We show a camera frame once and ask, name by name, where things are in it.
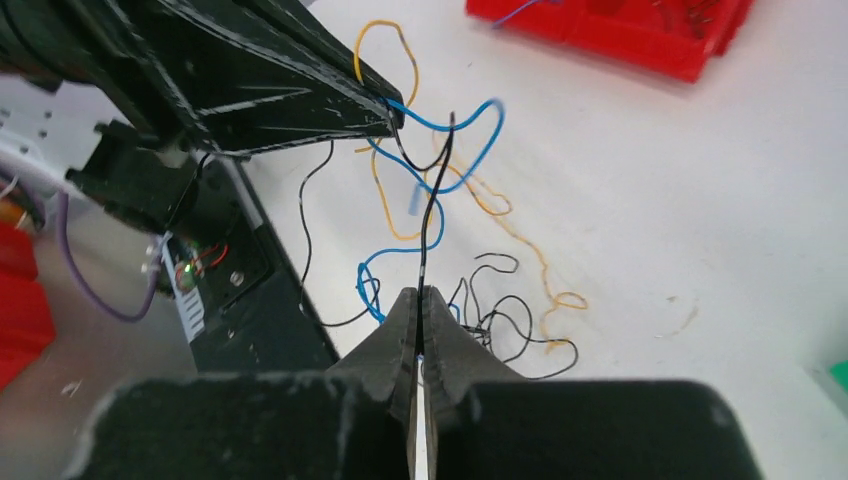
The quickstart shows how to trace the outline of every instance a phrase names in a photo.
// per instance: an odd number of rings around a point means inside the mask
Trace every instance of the red box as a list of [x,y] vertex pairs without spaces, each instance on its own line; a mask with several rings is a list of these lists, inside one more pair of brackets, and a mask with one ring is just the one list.
[[754,0],[467,0],[466,11],[530,33],[695,82],[724,54]]
[[56,338],[44,289],[36,282],[0,273],[0,389]]
[[29,235],[0,223],[0,272],[35,280],[38,267]]

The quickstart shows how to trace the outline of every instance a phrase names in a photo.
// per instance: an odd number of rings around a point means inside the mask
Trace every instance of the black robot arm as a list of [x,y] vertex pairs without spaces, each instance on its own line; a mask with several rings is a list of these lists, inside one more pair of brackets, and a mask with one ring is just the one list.
[[[0,72],[103,90],[142,146],[247,157],[392,134],[400,93],[298,0],[0,0]],[[403,117],[393,112],[395,124]]]

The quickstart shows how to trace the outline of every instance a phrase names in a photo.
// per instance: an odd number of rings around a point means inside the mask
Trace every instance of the blue wire in red bin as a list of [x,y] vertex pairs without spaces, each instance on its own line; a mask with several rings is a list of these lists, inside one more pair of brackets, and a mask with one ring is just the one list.
[[527,2],[524,5],[516,8],[512,12],[504,15],[501,19],[495,20],[495,23],[492,24],[492,28],[501,28],[503,26],[503,24],[506,23],[510,18],[518,15],[519,13],[523,12],[527,8],[533,6],[537,3],[547,2],[547,3],[560,4],[560,3],[562,3],[562,1],[563,0],[530,0],[529,2]]

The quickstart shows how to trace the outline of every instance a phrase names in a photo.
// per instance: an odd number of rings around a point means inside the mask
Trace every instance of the black wire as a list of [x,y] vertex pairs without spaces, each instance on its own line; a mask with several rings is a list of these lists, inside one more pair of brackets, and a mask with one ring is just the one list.
[[[475,279],[476,275],[478,273],[480,273],[481,271],[486,270],[486,269],[493,270],[497,273],[502,273],[502,274],[513,274],[513,273],[518,271],[518,267],[520,266],[520,262],[518,261],[517,258],[515,258],[511,255],[503,254],[503,253],[489,252],[489,253],[484,253],[484,254],[478,255],[474,258],[475,258],[475,260],[479,260],[479,259],[486,258],[486,257],[508,258],[508,259],[512,260],[515,263],[515,265],[511,269],[503,269],[503,268],[499,268],[495,265],[487,263],[487,264],[483,264],[483,265],[480,265],[479,267],[477,267],[474,270],[474,272],[471,274],[471,276],[469,277],[468,280],[466,280],[465,277],[460,278],[459,283],[457,284],[457,287],[454,290],[453,295],[451,296],[451,301],[448,302],[448,303],[449,304],[453,303],[453,301],[456,299],[456,296],[459,294],[459,290],[462,288],[463,285],[465,285],[465,302],[464,302],[464,307],[463,307],[464,308],[463,315],[465,316],[466,324],[463,325],[463,328],[469,334],[471,334],[472,337],[474,337],[475,340],[480,342],[480,344],[484,348],[489,350],[489,352],[491,352],[492,355],[495,356],[495,358],[497,358],[497,354],[495,353],[494,346],[493,346],[492,326],[493,326],[494,320],[496,318],[506,319],[510,323],[510,325],[512,325],[513,330],[515,330],[515,332],[518,334],[518,336],[521,337],[524,340],[524,343],[521,346],[521,349],[518,351],[518,353],[516,353],[515,355],[513,355],[513,356],[511,356],[511,357],[509,357],[505,360],[502,360],[502,362],[504,364],[513,362],[513,361],[521,358],[524,354],[527,353],[527,350],[528,350],[528,348],[531,344],[547,345],[547,344],[551,344],[551,343],[567,343],[574,350],[573,360],[571,361],[571,363],[566,365],[564,368],[561,368],[560,370],[557,370],[556,372],[549,373],[549,374],[542,375],[542,376],[538,376],[538,377],[525,377],[529,380],[544,380],[544,379],[556,377],[557,375],[561,375],[561,374],[571,370],[572,368],[574,368],[577,365],[577,362],[580,359],[580,352],[577,348],[577,345],[573,341],[571,341],[567,338],[550,339],[550,340],[533,338],[533,312],[530,309],[530,306],[527,304],[527,302],[523,298],[519,297],[518,295],[506,295],[506,296],[504,296],[503,298],[501,298],[500,300],[495,302],[494,306],[492,307],[492,310],[489,313],[487,313],[485,315],[481,315],[480,302],[479,302],[479,299],[477,297],[477,292],[474,289],[474,279]],[[477,324],[476,324],[476,326],[469,326],[468,325],[468,318],[469,318],[469,316],[468,316],[468,298],[469,297],[471,297],[473,299],[475,307],[477,309]],[[507,302],[507,301],[516,301],[524,308],[524,311],[527,314],[527,319],[528,319],[528,326],[527,326],[527,332],[526,333],[521,330],[521,328],[518,326],[518,322],[516,322],[514,318],[512,318],[507,313],[499,310],[501,305],[504,302]]]
[[303,269],[303,276],[300,277],[300,303],[303,304],[303,295],[306,290],[306,276],[309,275],[309,268],[312,266],[312,235],[309,234],[309,227],[306,226],[306,214],[303,211],[303,189],[306,188],[306,182],[309,181],[316,173],[321,171],[322,168],[326,167],[330,160],[333,158],[333,152],[336,150],[336,142],[334,140],[330,140],[330,153],[327,154],[327,158],[318,164],[317,167],[313,168],[311,172],[309,172],[306,177],[303,178],[303,181],[300,182],[300,190],[297,192],[297,201],[300,205],[300,224],[303,226],[303,233],[306,235],[306,267]]
[[[309,179],[311,179],[313,176],[315,176],[315,174],[320,172],[321,169],[323,169],[324,167],[327,166],[328,163],[330,163],[330,160],[332,160],[333,153],[335,152],[335,150],[336,150],[336,142],[333,141],[333,140],[330,140],[330,153],[327,154],[327,158],[324,159],[323,162],[319,163],[317,167],[313,168],[312,171],[310,171],[303,178],[303,181],[300,182],[300,189],[297,192],[297,200],[298,200],[298,205],[299,205],[299,208],[300,208],[300,224],[303,227],[304,235],[306,235],[306,267],[304,267],[303,276],[300,278],[300,307],[301,307],[301,310],[303,309],[303,298],[305,296],[305,291],[306,291],[306,277],[309,275],[309,269],[312,266],[312,235],[309,233],[309,227],[306,224],[306,213],[303,210],[303,191],[306,188],[306,184],[307,184],[307,182],[309,182]],[[376,301],[377,295],[380,294],[380,279],[378,279],[378,278],[369,279],[368,282],[371,282],[371,283],[374,284],[374,296],[373,296],[373,298],[371,299],[371,302],[370,302],[370,303],[373,303],[373,302]],[[322,327],[337,328],[337,327],[344,327],[345,325],[350,325],[351,323],[353,323],[353,322],[359,320],[360,318],[364,317],[365,314],[367,314],[367,313],[368,313],[368,308],[359,312],[358,314],[356,314],[352,318],[345,320],[343,322],[339,322],[339,323],[325,323],[325,322],[322,322],[320,318],[316,319],[316,320]]]
[[556,377],[557,375],[561,375],[561,374],[571,370],[572,368],[574,368],[577,365],[577,362],[580,361],[580,350],[577,349],[577,345],[567,338],[559,340],[559,342],[560,343],[567,343],[567,344],[571,345],[571,348],[574,350],[574,360],[572,360],[571,363],[569,363],[565,368],[563,368],[561,370],[557,370],[554,373],[549,373],[547,375],[542,375],[540,377],[524,377],[524,378],[526,378],[528,380],[544,380],[546,378],[553,378],[553,377]]
[[201,158],[200,161],[197,162],[197,170],[194,171],[194,176],[198,180],[200,180],[200,177],[203,175],[203,168],[206,167],[206,162],[209,160],[209,158],[211,156],[212,156],[212,152],[206,152],[206,154],[203,155],[203,158]]
[[445,172],[448,170],[451,153],[453,151],[453,138],[456,131],[454,124],[456,123],[456,115],[451,112],[450,115],[450,133],[445,142],[445,160],[442,163],[442,168],[439,169],[439,174],[436,177],[436,183],[433,184],[433,193],[427,201],[427,208],[424,209],[424,218],[421,221],[421,264],[418,269],[418,324],[421,325],[424,318],[424,274],[427,270],[427,225],[430,223],[430,215],[433,213],[433,205],[436,203],[436,196],[439,194],[439,187],[442,185],[442,180],[445,178]]
[[386,108],[389,109],[389,122],[392,124],[392,135],[395,138],[395,143],[398,146],[398,151],[400,151],[401,157],[403,157],[403,161],[406,162],[406,164],[409,165],[410,168],[412,168],[413,170],[415,170],[417,172],[422,172],[422,173],[423,172],[429,172],[430,170],[435,168],[436,165],[439,164],[439,161],[441,161],[442,157],[447,152],[447,148],[448,148],[447,142],[445,142],[444,146],[442,146],[442,151],[439,152],[439,155],[436,157],[436,159],[433,161],[433,163],[431,163],[430,165],[427,165],[426,167],[419,167],[418,165],[415,164],[415,162],[412,161],[412,159],[409,158],[409,156],[406,154],[406,149],[403,148],[403,142],[401,142],[401,140],[400,140],[400,133],[398,133],[398,128],[397,128],[397,125],[395,124],[395,120],[394,120],[395,117],[394,117],[394,114],[392,113],[392,109],[389,107],[388,103],[386,104]]
[[[511,274],[517,272],[518,267],[521,266],[521,262],[519,262],[517,258],[513,257],[512,255],[507,255],[505,253],[488,252],[488,253],[484,253],[484,254],[481,254],[481,255],[477,255],[476,257],[474,257],[474,260],[480,260],[480,259],[486,258],[486,257],[508,258],[508,259],[512,260],[513,262],[515,262],[515,266],[512,267],[509,270],[505,270],[505,269],[501,269],[501,268],[498,268],[494,265],[487,263],[487,264],[480,265],[479,267],[477,267],[477,269],[474,270],[473,273],[471,273],[471,276],[468,279],[468,292],[470,293],[471,299],[474,301],[474,308],[477,311],[477,327],[478,328],[483,323],[483,314],[482,314],[482,311],[480,309],[480,301],[477,299],[477,293],[474,291],[474,278],[482,270],[487,270],[487,269],[493,270],[497,273],[503,273],[503,274],[511,275]],[[468,297],[469,297],[468,295],[465,296],[465,302],[463,303],[463,306],[462,306],[462,309],[463,309],[462,314],[465,316],[465,324],[466,325],[468,325]]]
[[[369,303],[374,303],[377,299],[377,295],[380,294],[380,279],[378,279],[378,278],[368,279],[365,283],[368,283],[368,282],[374,283],[374,296],[371,297],[371,302],[369,302]],[[339,323],[324,323],[319,319],[318,323],[320,323],[322,327],[327,327],[327,328],[344,327],[345,325],[350,325],[351,323],[353,323],[353,322],[359,320],[360,318],[364,317],[365,314],[368,313],[368,312],[369,312],[369,310],[366,307],[365,310],[359,312],[358,314],[356,314],[356,316],[354,316],[350,320],[345,320],[344,322],[339,322]]]
[[9,30],[11,30],[12,34],[15,35],[15,37],[18,39],[18,43],[20,43],[21,46],[24,47],[24,49],[29,52],[29,54],[32,55],[32,57],[36,61],[38,61],[42,67],[44,67],[50,73],[56,75],[57,77],[63,80],[68,80],[71,82],[81,83],[85,85],[89,84],[89,82],[79,77],[70,75],[67,72],[63,72],[61,68],[53,64],[53,62],[48,60],[47,57],[41,55],[38,50],[31,43],[29,43],[29,41],[26,39],[26,36],[18,27],[18,22],[16,22],[15,18],[12,16],[12,10],[11,8],[9,8],[8,0],[0,0],[0,10],[2,10],[3,16],[6,17],[6,23],[9,25]]

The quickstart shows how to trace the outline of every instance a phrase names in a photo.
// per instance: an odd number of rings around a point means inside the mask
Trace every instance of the red wire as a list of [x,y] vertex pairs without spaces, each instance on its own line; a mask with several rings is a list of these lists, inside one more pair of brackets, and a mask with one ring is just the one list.
[[[204,258],[204,257],[206,257],[206,256],[209,256],[211,253],[213,253],[213,252],[214,252],[215,250],[217,250],[217,249],[218,249],[218,245],[215,245],[214,247],[210,248],[209,250],[206,250],[206,251],[205,251],[205,252],[203,252],[202,254],[198,255],[198,257],[197,257],[197,258],[195,258],[195,259],[191,262],[191,264],[192,264],[192,265],[197,264],[197,262],[198,262],[200,259],[202,259],[202,258]],[[230,252],[230,246],[229,246],[228,244],[226,244],[226,243],[225,243],[225,244],[224,244],[224,251],[223,251],[223,252],[221,252],[221,254],[220,254],[220,255],[218,255],[218,258],[216,258],[215,260],[212,260],[212,262],[211,262],[209,265],[206,265],[206,266],[203,266],[203,267],[201,267],[201,268],[198,268],[198,269],[197,269],[197,272],[195,272],[195,275],[199,275],[199,274],[200,274],[200,272],[202,272],[202,271],[206,270],[207,268],[212,268],[212,267],[216,267],[216,266],[218,266],[221,262],[223,262],[223,261],[224,261],[224,257],[226,257],[226,256],[227,256],[227,254],[228,254],[229,252]]]
[[212,263],[210,263],[209,266],[206,267],[206,268],[218,266],[221,262],[224,261],[224,257],[226,257],[229,252],[230,252],[230,246],[225,243],[224,244],[224,251],[221,252],[221,255],[219,255],[218,258],[213,260]]

